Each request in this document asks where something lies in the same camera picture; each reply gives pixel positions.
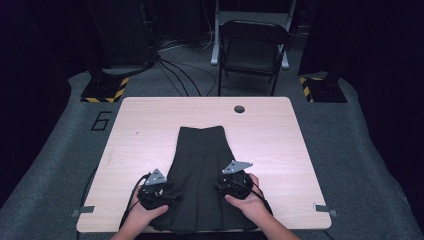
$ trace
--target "metal bracket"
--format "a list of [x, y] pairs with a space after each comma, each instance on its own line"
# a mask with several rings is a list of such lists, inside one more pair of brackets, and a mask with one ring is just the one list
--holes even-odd
[[166, 177], [156, 168], [153, 173], [150, 174], [149, 178], [147, 178], [145, 185], [151, 186], [160, 183], [166, 183]]
[[92, 213], [94, 211], [94, 206], [83, 206], [79, 209], [75, 209], [71, 213], [71, 217], [79, 217], [81, 213]]
[[224, 170], [222, 170], [222, 174], [233, 174], [251, 166], [253, 166], [253, 163], [233, 160]]
[[327, 212], [332, 217], [338, 217], [339, 216], [339, 214], [337, 213], [337, 210], [330, 210], [330, 208], [327, 207], [327, 206], [317, 205], [317, 204], [314, 203], [314, 208], [317, 212]]

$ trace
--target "wooden table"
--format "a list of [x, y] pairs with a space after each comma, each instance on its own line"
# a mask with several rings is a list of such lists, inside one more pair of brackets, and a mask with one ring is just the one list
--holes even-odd
[[[241, 105], [244, 113], [236, 113]], [[285, 97], [125, 98], [85, 206], [79, 232], [116, 232], [131, 190], [144, 174], [171, 166], [179, 128], [221, 125], [238, 161], [252, 162], [274, 216], [289, 229], [330, 227], [325, 205], [290, 100]]]

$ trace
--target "black curtain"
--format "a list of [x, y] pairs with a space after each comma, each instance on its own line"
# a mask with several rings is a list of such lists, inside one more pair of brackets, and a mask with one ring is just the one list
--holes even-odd
[[322, 0], [299, 75], [336, 72], [356, 89], [370, 137], [424, 232], [421, 2]]
[[[82, 23], [76, 35], [76, 23]], [[100, 66], [106, 58], [90, 14], [80, 1], [0, 3], [0, 206], [9, 197], [65, 109], [68, 79], [86, 71], [75, 38], [91, 44]]]

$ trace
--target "hole in table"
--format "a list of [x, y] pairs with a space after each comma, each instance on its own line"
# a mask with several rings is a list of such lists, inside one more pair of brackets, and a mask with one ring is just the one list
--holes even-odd
[[244, 111], [245, 111], [246, 109], [243, 107], [243, 106], [240, 106], [240, 105], [237, 105], [237, 106], [235, 106], [235, 108], [234, 108], [234, 111], [236, 112], [236, 113], [244, 113]]

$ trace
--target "wire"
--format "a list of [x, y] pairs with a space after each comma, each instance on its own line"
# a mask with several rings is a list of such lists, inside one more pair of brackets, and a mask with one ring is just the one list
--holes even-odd
[[181, 42], [180, 40], [163, 40], [160, 44], [159, 51], [163, 51], [164, 48], [175, 47], [177, 44]]
[[137, 202], [135, 202], [131, 207], [130, 207], [130, 209], [128, 209], [128, 212], [129, 211], [131, 211], [134, 207], [135, 207], [135, 205], [137, 205], [137, 203], [139, 203], [140, 202], [140, 200], [138, 200]]
[[186, 72], [184, 72], [184, 71], [183, 71], [180, 67], [176, 66], [175, 64], [171, 63], [170, 61], [167, 61], [167, 60], [165, 60], [165, 59], [162, 59], [161, 57], [159, 57], [159, 59], [160, 59], [161, 61], [164, 61], [164, 62], [166, 62], [166, 63], [168, 63], [168, 64], [172, 65], [172, 66], [173, 66], [173, 67], [175, 67], [176, 69], [180, 70], [180, 72], [182, 72], [182, 73], [183, 73], [183, 74], [184, 74], [184, 75], [185, 75], [185, 76], [186, 76], [186, 77], [190, 80], [190, 82], [193, 84], [193, 86], [196, 88], [197, 93], [199, 94], [199, 97], [201, 97], [201, 96], [202, 96], [202, 94], [200, 94], [199, 88], [197, 87], [196, 83], [194, 83], [193, 79], [191, 79], [191, 77], [190, 77], [190, 76], [188, 76]]
[[[89, 178], [88, 178], [88, 180], [87, 180], [87, 183], [85, 184], [84, 192], [82, 193], [81, 200], [80, 200], [80, 208], [84, 206], [84, 200], [85, 200], [85, 198], [86, 198], [86, 196], [87, 196], [88, 186], [90, 186], [90, 183], [91, 183], [91, 181], [93, 180], [94, 174], [97, 172], [97, 168], [98, 168], [98, 167], [99, 167], [99, 166], [97, 165], [97, 166], [94, 168], [94, 170], [93, 170], [93, 171], [91, 172], [91, 174], [90, 174], [90, 177], [89, 177]], [[79, 239], [79, 232], [78, 232], [78, 230], [77, 230], [77, 236], [76, 236], [76, 239], [77, 239], [77, 240]]]
[[178, 75], [177, 75], [174, 71], [172, 71], [172, 70], [171, 70], [171, 69], [169, 69], [167, 66], [165, 66], [165, 64], [164, 64], [164, 63], [160, 60], [160, 58], [158, 59], [158, 63], [159, 63], [159, 64], [162, 64], [162, 66], [163, 66], [164, 68], [166, 68], [168, 71], [170, 71], [172, 74], [174, 74], [174, 76], [178, 79], [178, 81], [180, 82], [181, 86], [183, 87], [183, 89], [184, 89], [184, 91], [185, 91], [185, 93], [186, 93], [186, 95], [187, 95], [187, 97], [188, 97], [189, 95], [188, 95], [187, 89], [185, 88], [184, 83], [181, 81], [180, 77], [178, 77]]
[[[94, 16], [93, 12], [92, 12], [92, 6], [90, 4], [90, 1], [84, 1], [84, 5], [87, 8], [87, 10], [90, 12], [91, 18], [94, 21], [94, 24], [96, 25], [97, 31], [102, 35], [103, 39], [105, 40], [104, 42], [106, 42], [106, 44], [109, 46], [109, 48], [112, 50], [113, 54], [115, 55], [115, 57], [118, 58], [119, 62], [122, 65], [125, 65], [125, 63], [122, 61], [122, 58], [118, 55], [118, 53], [116, 52], [115, 48], [112, 46], [112, 44], [110, 43], [109, 39], [106, 37], [106, 35], [104, 34], [104, 32], [102, 31], [99, 22], [97, 21], [96, 17]], [[115, 77], [123, 77], [123, 78], [127, 78], [130, 76], [134, 76], [136, 74], [142, 73], [144, 71], [146, 71], [147, 69], [149, 69], [150, 67], [152, 67], [154, 64], [153, 59], [151, 59], [150, 61], [148, 61], [148, 63], [143, 66], [141, 69], [138, 70], [134, 70], [134, 71], [130, 71], [130, 72], [126, 72], [126, 73], [121, 73], [121, 74], [107, 74], [107, 75], [112, 75]]]
[[334, 238], [326, 230], [322, 230], [322, 231], [325, 233], [325, 235], [327, 235], [329, 239], [334, 240]]
[[168, 50], [171, 50], [171, 49], [174, 49], [174, 48], [179, 48], [179, 47], [190, 47], [190, 46], [191, 46], [191, 45], [188, 45], [188, 44], [183, 44], [183, 45], [174, 45], [174, 46], [172, 46], [172, 47], [163, 48], [163, 49], [159, 50], [158, 52], [164, 52], [164, 51], [168, 51]]
[[171, 84], [174, 86], [175, 90], [177, 90], [178, 94], [180, 94], [180, 96], [182, 97], [183, 95], [181, 94], [181, 92], [178, 90], [177, 86], [175, 86], [175, 83], [171, 80], [171, 78], [168, 76], [168, 74], [166, 74], [165, 70], [163, 70], [161, 63], [158, 64], [159, 68], [162, 70], [163, 74], [165, 74], [166, 78], [168, 78], [168, 80], [171, 82]]
[[212, 92], [212, 90], [215, 88], [215, 85], [216, 85], [216, 78], [215, 78], [215, 76], [214, 76], [212, 73], [210, 73], [210, 72], [208, 72], [208, 71], [206, 71], [206, 70], [204, 70], [204, 69], [201, 69], [201, 68], [195, 67], [195, 66], [193, 66], [193, 65], [190, 65], [190, 64], [180, 63], [180, 62], [175, 62], [175, 61], [170, 61], [170, 60], [167, 60], [167, 61], [168, 61], [168, 62], [175, 63], [175, 64], [180, 64], [180, 65], [188, 66], [188, 67], [191, 67], [191, 68], [194, 68], [194, 69], [198, 69], [198, 70], [200, 70], [200, 71], [203, 71], [203, 72], [205, 72], [205, 73], [209, 74], [209, 75], [213, 78], [213, 85], [212, 85], [211, 89], [209, 90], [209, 92], [206, 94], [206, 96], [209, 96], [209, 94], [210, 94], [210, 93]]
[[131, 210], [131, 209], [135, 206], [135, 204], [134, 204], [134, 205], [130, 208], [132, 198], [134, 197], [134, 193], [135, 193], [135, 191], [137, 190], [138, 185], [140, 185], [140, 182], [141, 182], [143, 179], [147, 179], [149, 176], [150, 176], [150, 173], [148, 173], [148, 174], [146, 174], [146, 175], [143, 175], [140, 179], [138, 179], [137, 183], [135, 184], [135, 186], [134, 186], [134, 188], [133, 188], [133, 190], [132, 190], [132, 192], [131, 192], [130, 199], [128, 200], [128, 204], [127, 204], [127, 208], [126, 208], [126, 209]]
[[261, 192], [261, 194], [262, 194], [262, 196], [264, 195], [264, 192], [262, 192], [262, 190], [259, 188], [259, 186], [256, 184], [256, 183], [254, 183], [253, 182], [253, 185], [255, 185], [258, 189], [259, 189], [259, 192]]
[[244, 188], [244, 189], [248, 190], [249, 192], [251, 192], [251, 193], [255, 194], [255, 195], [256, 195], [259, 199], [261, 199], [261, 200], [262, 200], [262, 202], [263, 202], [264, 204], [266, 204], [266, 200], [265, 200], [265, 198], [264, 198], [263, 196], [261, 196], [259, 193], [255, 192], [253, 189], [250, 189], [250, 188], [246, 187], [245, 185], [243, 185], [243, 184], [241, 184], [241, 183], [239, 183], [239, 182], [236, 182], [236, 181], [234, 181], [234, 180], [230, 180], [230, 182], [231, 182], [231, 183], [235, 183], [235, 184], [239, 185], [240, 187], [242, 187], [242, 188]]
[[200, 50], [200, 51], [205, 50], [206, 48], [208, 48], [211, 45], [212, 40], [213, 40], [212, 27], [211, 27], [211, 23], [209, 22], [208, 15], [206, 13], [206, 8], [205, 8], [205, 2], [204, 2], [204, 0], [202, 0], [202, 8], [203, 8], [203, 13], [205, 14], [206, 22], [208, 23], [209, 33], [210, 33], [210, 39], [209, 39], [209, 43], [205, 47], [203, 47], [203, 48], [195, 48], [195, 49]]

